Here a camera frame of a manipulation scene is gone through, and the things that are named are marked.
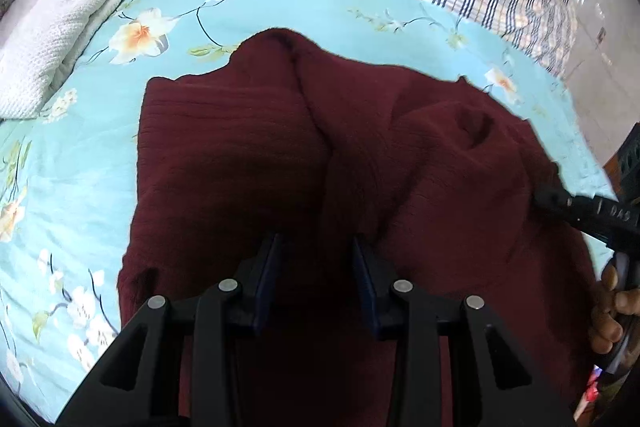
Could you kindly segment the person's right hand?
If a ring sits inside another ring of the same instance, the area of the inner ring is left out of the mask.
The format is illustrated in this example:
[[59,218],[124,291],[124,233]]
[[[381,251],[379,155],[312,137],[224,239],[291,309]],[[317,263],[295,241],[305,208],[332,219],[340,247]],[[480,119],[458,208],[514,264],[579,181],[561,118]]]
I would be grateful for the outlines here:
[[598,355],[606,355],[623,337],[623,326],[616,317],[639,315],[639,291],[618,291],[617,271],[609,263],[603,270],[601,280],[594,291],[596,305],[591,314],[589,340],[591,348]]

